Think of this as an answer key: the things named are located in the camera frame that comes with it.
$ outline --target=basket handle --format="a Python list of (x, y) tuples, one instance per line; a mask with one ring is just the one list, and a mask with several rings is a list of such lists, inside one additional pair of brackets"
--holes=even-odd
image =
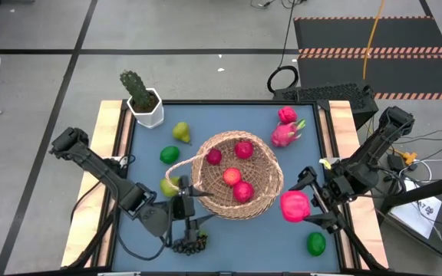
[(192, 162), (194, 162), (194, 161), (197, 160), (197, 159), (204, 158), (204, 156), (206, 156), (207, 153), (208, 153), (208, 151), (204, 151), (204, 152), (202, 152), (201, 154), (198, 154), (198, 155), (196, 155), (196, 156), (194, 156), (194, 157), (192, 157), (192, 158), (190, 158), (190, 159), (187, 159), (187, 160), (185, 160), (185, 161), (182, 161), (182, 162), (180, 162), (180, 163), (177, 163), (177, 164), (173, 165), (171, 168), (169, 168), (169, 169), (167, 170), (167, 172), (165, 173), (165, 178), (167, 179), (167, 183), (168, 183), (168, 185), (170, 185), (170, 187), (171, 187), (172, 189), (175, 189), (176, 191), (178, 191), (179, 188), (178, 188), (177, 186), (175, 186), (175, 185), (172, 183), (171, 179), (170, 179), (170, 174), (172, 173), (172, 171), (174, 171), (174, 170), (175, 170), (176, 168), (178, 168), (178, 167), (181, 167), (181, 166), (183, 166), (183, 165), (186, 165), (186, 164), (192, 163)]

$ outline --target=basket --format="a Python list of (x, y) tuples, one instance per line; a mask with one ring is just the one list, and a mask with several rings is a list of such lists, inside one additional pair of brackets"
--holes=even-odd
[[(239, 141), (253, 144), (250, 158), (239, 159), (235, 155), (234, 148)], [(212, 148), (223, 154), (219, 165), (210, 165), (204, 158)], [(170, 173), (188, 163), (192, 163), (194, 187), (214, 194), (199, 197), (200, 203), (214, 215), (225, 219), (251, 219), (261, 215), (274, 203), (284, 186), (282, 170), (274, 152), (260, 138), (245, 131), (228, 131), (211, 137), (200, 147), (196, 156), (168, 169), (166, 178), (169, 184)], [(239, 203), (233, 198), (232, 188), (223, 181), (223, 172), (229, 167), (238, 168), (243, 181), (253, 185), (255, 195), (250, 202)]]

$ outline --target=green pear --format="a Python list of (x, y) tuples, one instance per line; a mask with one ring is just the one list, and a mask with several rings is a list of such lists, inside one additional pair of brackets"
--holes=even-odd
[[(178, 187), (178, 182), (180, 180), (179, 176), (170, 177), (170, 180), (172, 181), (172, 183), (175, 186)], [(161, 188), (161, 192), (163, 192), (163, 194), (166, 197), (173, 197), (173, 196), (176, 196), (178, 194), (178, 190), (172, 188), (172, 186), (170, 186), (170, 184), (168, 184), (167, 179), (161, 179), (160, 188)]]
[(189, 131), (189, 125), (185, 122), (178, 123), (172, 130), (173, 137), (175, 139), (178, 139), (184, 143), (190, 143), (190, 131)]

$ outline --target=paper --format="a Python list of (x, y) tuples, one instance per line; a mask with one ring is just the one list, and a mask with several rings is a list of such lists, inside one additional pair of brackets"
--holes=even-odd
[[(404, 182), (407, 187), (407, 191), (417, 188), (416, 185), (409, 179), (405, 179)], [(420, 200), (419, 205), (417, 205), (416, 202), (412, 202), (406, 205), (394, 207), (390, 211), (390, 214), (396, 219), (402, 221), (409, 228), (423, 235), (425, 238), (429, 238), (440, 207), (441, 201), (436, 197), (430, 197)], [(430, 220), (423, 217), (419, 213), (419, 209), (422, 215), (426, 216)]]

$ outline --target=wooden frame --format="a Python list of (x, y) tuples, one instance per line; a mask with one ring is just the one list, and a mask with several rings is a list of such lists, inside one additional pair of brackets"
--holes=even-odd
[[(121, 100), (105, 100), (101, 102), (100, 111), (97, 116), (90, 148), (100, 156), (111, 156), (113, 153), (115, 136), (119, 124)], [(331, 148), (331, 138), (328, 124), (326, 123), (325, 112), (320, 110), (320, 121), (322, 125), (323, 140), (327, 156), (333, 156)], [(354, 127), (351, 107), (347, 101), (330, 101), (330, 116), (334, 126), (335, 139), (340, 157), (350, 156), (358, 147), (359, 141)], [(123, 121), (123, 135), (119, 138), (120, 145), (118, 156), (124, 155), (127, 147), (128, 129), (133, 117), (130, 112), (126, 112)], [(81, 181), (81, 188), (78, 198), (81, 197), (96, 179), (89, 173), (85, 173)], [(62, 266), (73, 262), (83, 249), (87, 246), (95, 232), (97, 231), (100, 219), (101, 208), (104, 201), (105, 189), (103, 186), (95, 189), (86, 200), (77, 208), (74, 220), (71, 223), (68, 242), (62, 259)], [(374, 212), (374, 203), (371, 198), (358, 198), (350, 204), (352, 224), (358, 237), (362, 240), (366, 248), (373, 254), (376, 260), (383, 266), (388, 266), (386, 254), (381, 240), (381, 232), (378, 220)], [(349, 241), (341, 232), (342, 244), (344, 246), (344, 260), (347, 268), (354, 267)], [(108, 247), (110, 246), (110, 229), (102, 241), (98, 265), (106, 265)], [(366, 264), (361, 259), (361, 266), (366, 268)]]

